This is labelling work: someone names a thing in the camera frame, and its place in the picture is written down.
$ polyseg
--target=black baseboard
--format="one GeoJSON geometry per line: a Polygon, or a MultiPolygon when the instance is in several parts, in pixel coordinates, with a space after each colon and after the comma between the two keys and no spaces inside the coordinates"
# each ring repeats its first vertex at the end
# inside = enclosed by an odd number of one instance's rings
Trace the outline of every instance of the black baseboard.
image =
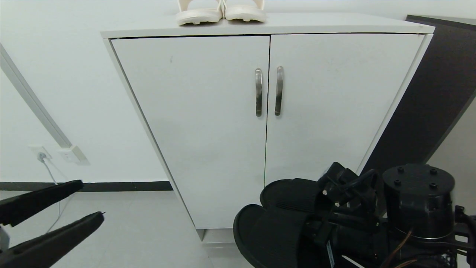
{"type": "MultiPolygon", "coordinates": [[[[0,191],[36,191],[53,186],[47,182],[0,182],[0,191]]],[[[80,192],[172,191],[168,181],[85,183],[80,192]]]]}

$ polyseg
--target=power cord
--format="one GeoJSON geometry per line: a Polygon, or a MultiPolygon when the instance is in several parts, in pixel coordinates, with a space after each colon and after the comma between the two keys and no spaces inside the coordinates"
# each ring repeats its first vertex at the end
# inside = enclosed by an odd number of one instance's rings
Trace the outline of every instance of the power cord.
{"type": "MultiPolygon", "coordinates": [[[[45,163],[45,158],[46,158],[46,154],[45,153],[42,153],[42,152],[39,152],[38,153],[38,156],[37,156],[37,159],[38,161],[42,162],[43,165],[45,165],[46,169],[48,170],[48,173],[50,174],[50,177],[51,179],[53,180],[54,184],[58,185],[58,183],[56,182],[55,178],[53,177],[53,174],[51,174],[51,171],[50,171],[50,168],[48,167],[48,165],[45,163]]],[[[61,217],[61,202],[58,202],[58,218],[55,220],[55,222],[51,225],[51,227],[48,229],[48,231],[46,231],[46,233],[49,233],[51,231],[51,229],[53,228],[53,226],[55,226],[55,224],[60,220],[60,217],[61,217]]]]}

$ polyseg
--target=cabinet door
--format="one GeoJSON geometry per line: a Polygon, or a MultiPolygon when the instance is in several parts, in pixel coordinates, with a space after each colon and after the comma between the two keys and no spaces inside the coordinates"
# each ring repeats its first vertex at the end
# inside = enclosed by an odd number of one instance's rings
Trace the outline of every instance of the cabinet door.
{"type": "Polygon", "coordinates": [[[416,34],[271,36],[266,184],[357,170],[423,40],[416,34]],[[281,114],[275,115],[277,68],[281,114]]]}
{"type": "Polygon", "coordinates": [[[112,41],[198,229],[231,228],[243,206],[259,202],[269,38],[112,41]],[[262,70],[261,116],[256,112],[257,68],[262,70]]]}

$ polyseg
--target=cable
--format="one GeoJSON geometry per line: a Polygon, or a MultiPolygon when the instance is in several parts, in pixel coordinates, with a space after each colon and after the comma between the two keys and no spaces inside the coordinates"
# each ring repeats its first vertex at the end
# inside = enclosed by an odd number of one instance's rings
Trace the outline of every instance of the cable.
{"type": "Polygon", "coordinates": [[[388,255],[387,259],[380,266],[381,268],[388,268],[389,267],[390,262],[392,261],[393,257],[403,247],[403,245],[407,242],[407,240],[412,235],[412,232],[413,232],[413,228],[410,229],[410,231],[408,232],[405,239],[403,239],[403,241],[394,249],[394,251],[392,251],[392,253],[390,253],[390,255],[388,255]]]}
{"type": "Polygon", "coordinates": [[[406,261],[402,264],[399,264],[399,265],[395,266],[394,268],[402,268],[402,267],[408,266],[408,265],[410,265],[410,264],[412,264],[416,261],[417,261],[417,259],[408,260],[408,261],[406,261]]]}
{"type": "MultiPolygon", "coordinates": [[[[42,162],[43,165],[45,165],[45,167],[48,170],[48,173],[50,174],[50,177],[53,180],[54,184],[58,185],[55,178],[53,177],[53,174],[51,174],[50,168],[45,163],[45,158],[46,158],[46,154],[44,154],[42,152],[38,153],[38,157],[37,157],[38,161],[42,162]]],[[[61,213],[61,202],[58,201],[58,218],[56,218],[55,222],[53,222],[53,224],[49,227],[49,229],[48,229],[48,231],[46,231],[46,233],[49,233],[51,231],[51,229],[53,229],[53,226],[55,226],[55,224],[60,220],[61,214],[62,214],[61,213]]]]}
{"type": "Polygon", "coordinates": [[[370,169],[364,174],[360,175],[357,179],[340,186],[340,188],[342,191],[348,190],[350,188],[354,188],[362,184],[366,179],[370,178],[371,176],[374,176],[375,174],[377,174],[377,170],[370,169]]]}

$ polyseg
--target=white slipper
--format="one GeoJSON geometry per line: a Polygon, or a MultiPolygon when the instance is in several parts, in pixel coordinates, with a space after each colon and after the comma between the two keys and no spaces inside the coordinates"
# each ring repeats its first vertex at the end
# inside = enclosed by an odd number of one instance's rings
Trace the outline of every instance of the white slipper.
{"type": "Polygon", "coordinates": [[[256,7],[248,5],[227,5],[227,0],[223,0],[225,8],[225,18],[227,20],[244,20],[244,21],[266,21],[266,13],[264,12],[265,0],[253,0],[256,7]]]}
{"type": "Polygon", "coordinates": [[[216,9],[195,9],[188,10],[188,5],[193,0],[178,0],[179,13],[175,19],[179,25],[186,23],[200,24],[201,22],[218,22],[223,18],[222,0],[216,0],[218,6],[216,9]]]}

